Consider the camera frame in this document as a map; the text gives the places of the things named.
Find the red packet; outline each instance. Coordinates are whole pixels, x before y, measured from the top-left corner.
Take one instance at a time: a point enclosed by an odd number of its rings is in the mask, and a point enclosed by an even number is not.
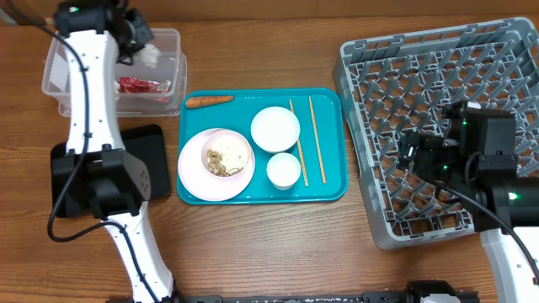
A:
[[[167,93],[170,88],[170,81],[159,83],[134,77],[120,78],[120,93]],[[166,103],[168,98],[158,98],[157,101]]]

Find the chopsticks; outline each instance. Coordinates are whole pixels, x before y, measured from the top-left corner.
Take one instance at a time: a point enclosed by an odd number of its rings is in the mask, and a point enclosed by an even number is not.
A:
[[[320,162],[320,172],[322,173],[322,183],[325,184],[326,183],[326,173],[323,171],[322,154],[320,153],[320,144],[318,143],[317,121],[314,118],[314,109],[312,109],[311,96],[309,96],[309,106],[311,107],[311,120],[312,120],[312,128],[314,129],[314,140],[317,142],[318,161]]]
[[[294,105],[292,105],[292,99],[290,99],[290,110],[294,114]],[[305,182],[305,187],[309,187],[309,180],[307,179],[307,170],[305,169],[305,161],[303,160],[302,143],[300,142],[300,138],[297,138],[297,150],[300,152],[300,162],[302,164],[303,181]]]

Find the white bowl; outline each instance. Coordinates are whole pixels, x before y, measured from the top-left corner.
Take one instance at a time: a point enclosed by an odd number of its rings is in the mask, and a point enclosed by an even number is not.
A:
[[[210,171],[208,150],[222,151],[223,158],[228,157],[235,162],[233,168],[241,168],[239,173],[232,176],[217,176]],[[200,151],[200,160],[205,170],[214,177],[218,178],[241,178],[244,168],[248,165],[252,149],[244,136],[233,130],[219,130],[212,134],[205,141]]]
[[[284,152],[293,147],[300,137],[300,122],[288,109],[268,107],[254,116],[251,136],[267,152]]]
[[[266,168],[271,183],[280,190],[291,188],[302,175],[302,166],[296,157],[282,152],[268,161]]]

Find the pink plate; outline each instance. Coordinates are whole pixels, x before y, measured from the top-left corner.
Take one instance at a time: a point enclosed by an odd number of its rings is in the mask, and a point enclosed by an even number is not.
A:
[[[214,133],[224,129],[204,130],[192,137],[179,153],[179,180],[192,195],[210,202],[224,201],[241,193],[251,182],[254,174],[254,154],[245,167],[241,178],[223,178],[208,173],[200,160],[200,151],[205,141]]]

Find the plastic container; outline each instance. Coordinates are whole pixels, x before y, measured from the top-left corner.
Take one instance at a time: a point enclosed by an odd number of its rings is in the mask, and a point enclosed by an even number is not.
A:
[[[149,43],[154,44],[162,53],[156,68],[145,66],[135,58],[133,66],[116,64],[115,80],[120,82],[121,77],[136,77],[155,82],[171,81],[170,91],[167,93],[118,93],[117,97],[120,97],[116,103],[118,116],[179,115],[187,85],[187,61],[181,49],[179,32],[176,29],[152,29],[152,32],[154,39]],[[53,39],[45,64],[41,90],[58,100],[58,112],[61,115],[69,116],[71,114],[69,76],[66,74],[64,77],[62,73],[69,73],[66,52],[63,46]]]
[[[517,121],[518,174],[539,173],[539,36],[530,20],[504,19],[344,43],[334,68],[360,167],[375,243],[384,249],[473,233],[470,214],[435,187],[398,171],[406,130],[441,136],[445,104],[475,100]]]

